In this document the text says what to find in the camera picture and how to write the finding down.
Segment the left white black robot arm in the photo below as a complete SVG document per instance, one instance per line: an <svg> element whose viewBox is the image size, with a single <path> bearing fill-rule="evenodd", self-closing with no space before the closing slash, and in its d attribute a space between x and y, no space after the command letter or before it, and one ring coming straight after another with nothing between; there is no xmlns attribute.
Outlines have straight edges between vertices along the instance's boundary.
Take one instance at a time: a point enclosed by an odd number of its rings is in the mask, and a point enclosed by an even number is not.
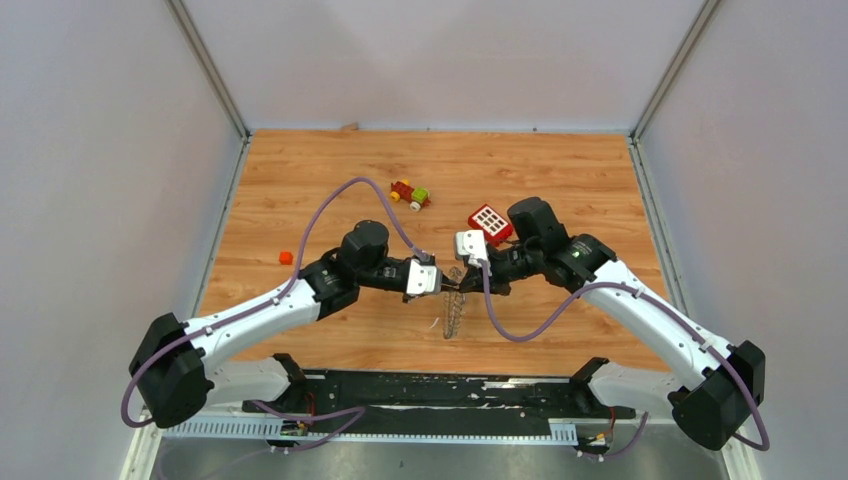
<svg viewBox="0 0 848 480"><path fill-rule="evenodd" d="M129 391L140 394L150 422L161 429L219 403L270 401L283 413L298 411L307 389L280 357L245 364L232 357L340 312L362 288L399 292L403 302L457 289L432 257L390 257L388 240L385 225L364 220L274 290L205 317L157 317L130 362Z"/></svg>

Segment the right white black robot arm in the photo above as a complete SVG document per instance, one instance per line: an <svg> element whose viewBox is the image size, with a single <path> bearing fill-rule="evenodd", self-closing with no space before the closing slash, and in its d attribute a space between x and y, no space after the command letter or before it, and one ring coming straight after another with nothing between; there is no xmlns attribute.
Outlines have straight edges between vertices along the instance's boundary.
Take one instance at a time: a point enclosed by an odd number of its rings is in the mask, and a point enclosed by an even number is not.
<svg viewBox="0 0 848 480"><path fill-rule="evenodd" d="M575 301L602 310L648 346L669 373L633 369L595 359L579 371L582 382L571 403L584 417L609 406L627 406L672 418L695 443L713 451L730 439L766 452L771 447L759 410L764 400L766 356L750 340L734 344L688 318L658 296L590 234L571 235L550 204L529 197L512 205L508 222L517 238L493 246L492 217L475 218L454 239L456 257L467 272L463 293L481 293L496 331L515 343L544 333ZM568 297L534 331L516 335L497 319L492 298L506 296L514 282L540 275Z"/></svg>

